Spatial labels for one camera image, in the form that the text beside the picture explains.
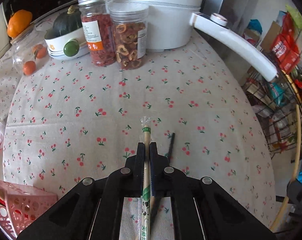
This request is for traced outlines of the cherry print tablecloth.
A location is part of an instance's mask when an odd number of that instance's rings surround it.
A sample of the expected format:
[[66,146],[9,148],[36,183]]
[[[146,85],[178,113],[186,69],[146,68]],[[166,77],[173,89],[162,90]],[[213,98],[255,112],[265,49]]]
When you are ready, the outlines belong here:
[[24,76],[10,51],[0,60],[0,121],[7,125],[4,179],[63,196],[87,176],[124,165],[143,139],[142,117],[171,164],[209,176],[265,225],[274,218],[265,137],[238,82],[198,34],[187,46],[148,55],[142,67],[98,67],[89,55],[42,59]]

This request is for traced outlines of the jar of dried fruit rings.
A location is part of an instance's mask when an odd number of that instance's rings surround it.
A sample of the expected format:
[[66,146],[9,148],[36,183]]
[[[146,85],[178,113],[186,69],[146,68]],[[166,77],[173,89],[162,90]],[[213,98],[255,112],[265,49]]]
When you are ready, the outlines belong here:
[[122,69],[137,69],[144,63],[148,10],[148,5],[135,2],[113,2],[109,6],[116,61]]

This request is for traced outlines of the black chopstick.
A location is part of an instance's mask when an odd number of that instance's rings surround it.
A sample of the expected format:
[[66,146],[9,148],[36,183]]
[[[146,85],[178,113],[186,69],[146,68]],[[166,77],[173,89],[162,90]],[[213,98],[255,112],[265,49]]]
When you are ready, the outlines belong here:
[[[168,160],[168,163],[171,162],[172,152],[173,152],[173,145],[175,141],[175,133],[172,134],[169,150],[166,153],[165,157]],[[152,197],[150,201],[151,213],[150,213],[150,227],[152,228],[156,221],[156,215],[158,213],[158,209],[160,207],[161,197]]]

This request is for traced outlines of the large orange fruit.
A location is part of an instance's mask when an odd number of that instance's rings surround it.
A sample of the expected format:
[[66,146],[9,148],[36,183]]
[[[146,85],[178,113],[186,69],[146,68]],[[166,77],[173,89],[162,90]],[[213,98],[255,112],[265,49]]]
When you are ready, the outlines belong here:
[[22,33],[32,21],[32,12],[19,10],[10,18],[7,26],[7,34],[11,38],[16,38]]

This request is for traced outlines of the wooden chopsticks pair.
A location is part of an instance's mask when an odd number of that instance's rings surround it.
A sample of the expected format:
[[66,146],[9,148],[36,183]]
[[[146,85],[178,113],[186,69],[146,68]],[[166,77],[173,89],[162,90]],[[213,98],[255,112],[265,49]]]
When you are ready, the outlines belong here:
[[142,133],[144,143],[144,166],[143,166],[143,188],[142,194],[139,199],[139,216],[138,216],[138,238],[137,239],[150,239],[150,199],[151,199],[151,178],[150,178],[150,117],[142,117]]

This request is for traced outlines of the dark green pumpkin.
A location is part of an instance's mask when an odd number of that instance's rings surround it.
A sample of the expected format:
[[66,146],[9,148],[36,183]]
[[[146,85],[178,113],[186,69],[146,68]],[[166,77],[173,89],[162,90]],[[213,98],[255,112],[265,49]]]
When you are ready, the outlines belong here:
[[81,12],[78,7],[71,5],[68,10],[60,14],[54,21],[52,29],[56,37],[71,33],[82,27]]

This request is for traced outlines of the white electric cooking pot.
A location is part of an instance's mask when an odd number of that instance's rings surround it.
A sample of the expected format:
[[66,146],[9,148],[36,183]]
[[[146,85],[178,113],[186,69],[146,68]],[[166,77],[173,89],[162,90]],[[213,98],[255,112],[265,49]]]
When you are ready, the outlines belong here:
[[115,0],[148,5],[147,49],[163,51],[186,45],[193,29],[210,35],[233,50],[258,71],[265,80],[277,76],[274,64],[248,41],[227,27],[227,19],[217,13],[200,12],[203,0]]

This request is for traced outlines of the jar of red dried fruit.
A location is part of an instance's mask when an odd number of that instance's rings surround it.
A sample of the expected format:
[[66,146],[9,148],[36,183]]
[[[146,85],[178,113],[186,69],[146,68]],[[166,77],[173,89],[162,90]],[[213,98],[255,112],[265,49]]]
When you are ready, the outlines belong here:
[[78,0],[82,27],[92,62],[105,67],[115,62],[112,20],[108,5],[112,0]]

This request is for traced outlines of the pink perforated utensil basket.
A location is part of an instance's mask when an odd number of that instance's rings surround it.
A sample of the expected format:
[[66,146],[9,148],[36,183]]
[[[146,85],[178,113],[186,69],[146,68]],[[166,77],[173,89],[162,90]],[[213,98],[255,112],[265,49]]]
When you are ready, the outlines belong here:
[[55,193],[0,180],[1,231],[8,239],[16,239],[57,200]]

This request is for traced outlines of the white stacked bowls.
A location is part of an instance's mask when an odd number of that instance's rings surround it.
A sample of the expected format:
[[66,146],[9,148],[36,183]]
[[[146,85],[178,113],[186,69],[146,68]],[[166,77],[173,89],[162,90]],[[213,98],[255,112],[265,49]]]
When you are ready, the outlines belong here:
[[50,57],[71,60],[89,53],[83,28],[58,36],[51,28],[45,34],[45,42]]

